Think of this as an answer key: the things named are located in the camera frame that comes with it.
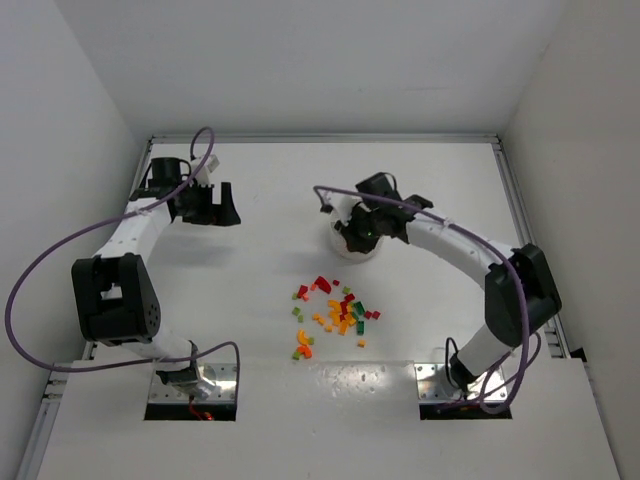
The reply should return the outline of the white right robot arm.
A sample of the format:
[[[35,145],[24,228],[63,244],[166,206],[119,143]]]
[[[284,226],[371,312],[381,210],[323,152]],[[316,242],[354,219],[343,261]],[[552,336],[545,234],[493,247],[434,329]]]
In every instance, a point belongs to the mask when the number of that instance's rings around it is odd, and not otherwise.
[[[383,172],[357,184],[358,198],[343,198],[331,233],[341,255],[366,260],[384,238],[428,251],[471,278],[484,293],[484,324],[455,353],[448,377],[466,388],[522,343],[522,324],[535,333],[562,307],[543,251],[495,242],[449,222],[417,194],[403,198]]]

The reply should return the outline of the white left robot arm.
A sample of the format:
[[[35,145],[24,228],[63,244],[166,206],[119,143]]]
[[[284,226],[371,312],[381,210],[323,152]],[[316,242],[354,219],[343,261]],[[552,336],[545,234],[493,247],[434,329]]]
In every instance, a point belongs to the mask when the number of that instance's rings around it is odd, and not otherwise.
[[[218,165],[213,154],[189,161],[152,159],[127,203],[127,219],[93,257],[71,268],[83,337],[158,362],[156,374],[163,384],[196,397],[209,394],[215,380],[195,360],[195,343],[162,322],[146,262],[175,220],[198,226],[240,224],[230,183],[219,185],[220,201],[213,201],[212,174]]]

